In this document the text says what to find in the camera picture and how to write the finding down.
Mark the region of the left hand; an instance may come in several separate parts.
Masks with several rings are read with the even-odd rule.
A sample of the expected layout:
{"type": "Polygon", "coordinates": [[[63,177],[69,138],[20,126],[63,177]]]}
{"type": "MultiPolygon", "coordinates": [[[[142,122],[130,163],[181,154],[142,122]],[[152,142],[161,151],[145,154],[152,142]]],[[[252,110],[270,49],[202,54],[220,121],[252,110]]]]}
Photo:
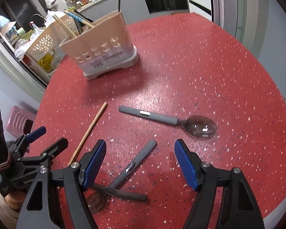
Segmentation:
{"type": "Polygon", "coordinates": [[[20,210],[26,198],[26,193],[21,191],[10,192],[5,198],[7,205],[13,210],[20,210]]]}

